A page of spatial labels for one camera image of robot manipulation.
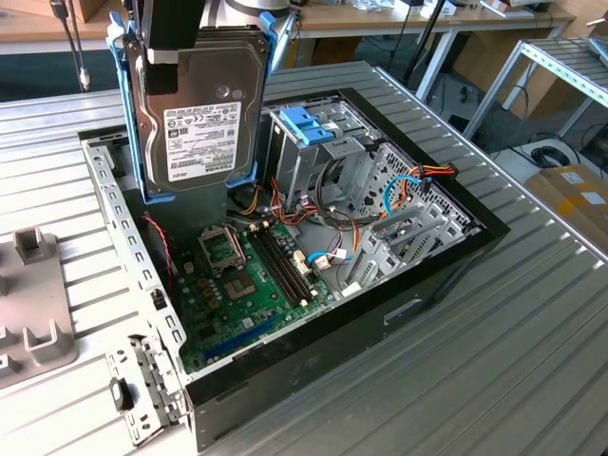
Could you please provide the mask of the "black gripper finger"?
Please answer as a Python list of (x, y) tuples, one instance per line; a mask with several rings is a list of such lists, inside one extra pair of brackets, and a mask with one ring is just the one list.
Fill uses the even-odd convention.
[(180, 51), (194, 46), (203, 10), (203, 1), (142, 2), (146, 94), (177, 92)]

